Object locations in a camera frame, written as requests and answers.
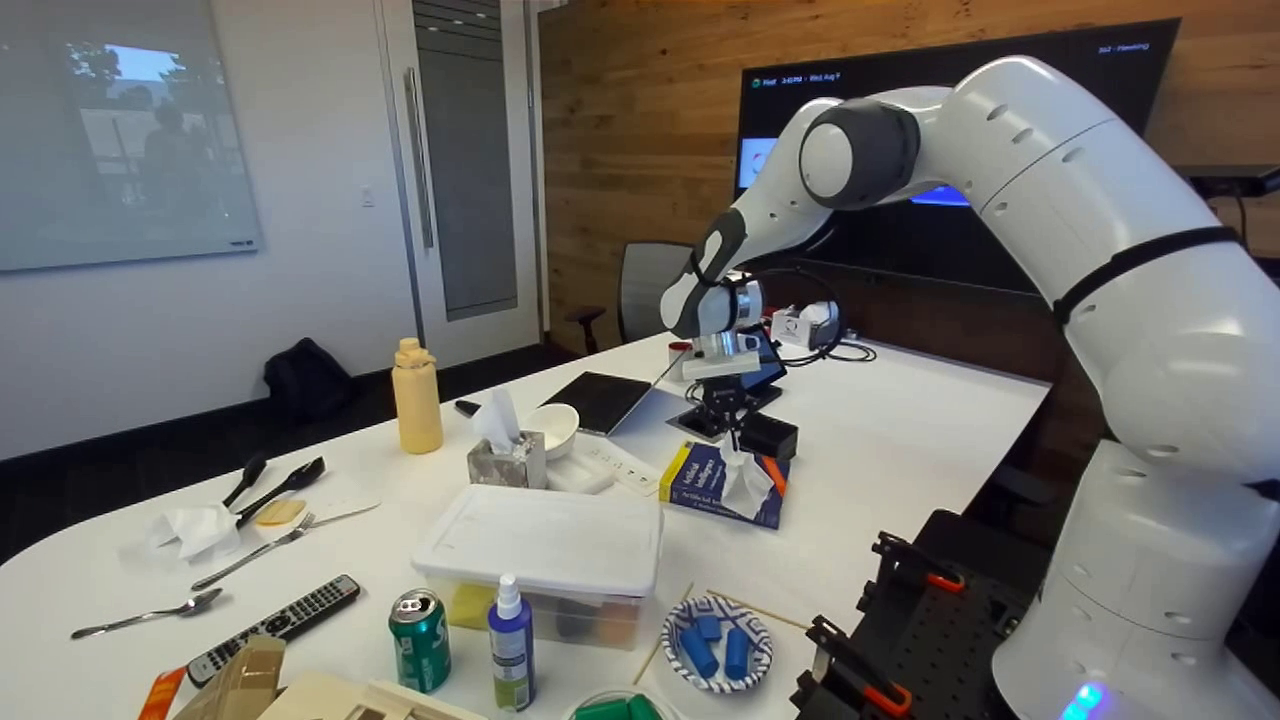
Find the yellow bottle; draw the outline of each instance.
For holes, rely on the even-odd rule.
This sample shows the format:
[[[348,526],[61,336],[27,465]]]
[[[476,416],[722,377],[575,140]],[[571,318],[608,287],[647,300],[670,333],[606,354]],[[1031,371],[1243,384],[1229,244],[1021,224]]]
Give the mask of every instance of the yellow bottle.
[[[391,386],[396,386],[402,450],[428,456],[444,438],[439,384],[438,384],[438,354],[416,336],[402,336]]]

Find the small bottle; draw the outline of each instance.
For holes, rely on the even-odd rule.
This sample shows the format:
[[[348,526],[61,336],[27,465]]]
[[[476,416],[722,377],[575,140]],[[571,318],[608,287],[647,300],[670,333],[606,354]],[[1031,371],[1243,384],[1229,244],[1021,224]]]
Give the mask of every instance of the small bottle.
[[[537,676],[534,676],[534,608],[521,597],[518,577],[500,577],[498,599],[489,608],[489,647],[492,647],[498,707],[523,713],[537,696]]]
[[[416,336],[406,336],[396,348],[391,392],[396,392],[402,450],[423,456],[439,449],[444,433],[439,433],[438,354]]]

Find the black chair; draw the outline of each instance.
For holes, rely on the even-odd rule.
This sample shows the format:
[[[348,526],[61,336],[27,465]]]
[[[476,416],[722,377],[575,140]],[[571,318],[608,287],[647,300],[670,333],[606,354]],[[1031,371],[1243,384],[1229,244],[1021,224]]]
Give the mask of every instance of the black chair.
[[[621,339],[642,339],[663,333],[662,296],[690,266],[690,244],[635,241],[624,248],[616,283],[616,333]],[[585,327],[585,348],[601,352],[598,318],[606,308],[582,308],[571,318]]]

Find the monitor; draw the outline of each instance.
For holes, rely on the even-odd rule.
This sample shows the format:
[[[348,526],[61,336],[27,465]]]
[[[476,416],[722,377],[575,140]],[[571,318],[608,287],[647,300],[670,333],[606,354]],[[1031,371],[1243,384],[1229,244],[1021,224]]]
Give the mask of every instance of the monitor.
[[[813,96],[874,96],[908,83],[955,83],[995,56],[1037,56],[1093,96],[1123,124],[1146,132],[1182,18],[1074,28],[1044,37],[1007,37],[952,48],[917,48],[888,56],[846,56],[813,62],[747,68],[739,83],[739,132],[732,193],[752,187],[775,135]],[[929,187],[903,203],[832,217],[813,257],[917,280],[981,283],[1031,292],[995,237],[975,221],[955,187]]]

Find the green can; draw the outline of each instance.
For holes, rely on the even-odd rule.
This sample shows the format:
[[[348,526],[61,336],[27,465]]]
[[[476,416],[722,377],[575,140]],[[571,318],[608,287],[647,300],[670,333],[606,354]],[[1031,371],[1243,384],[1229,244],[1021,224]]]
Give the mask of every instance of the green can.
[[[416,690],[438,690],[454,670],[450,621],[444,621],[439,597],[420,590],[420,588],[406,590],[391,605],[388,624],[391,624],[391,634],[396,634],[402,684],[416,688]]]

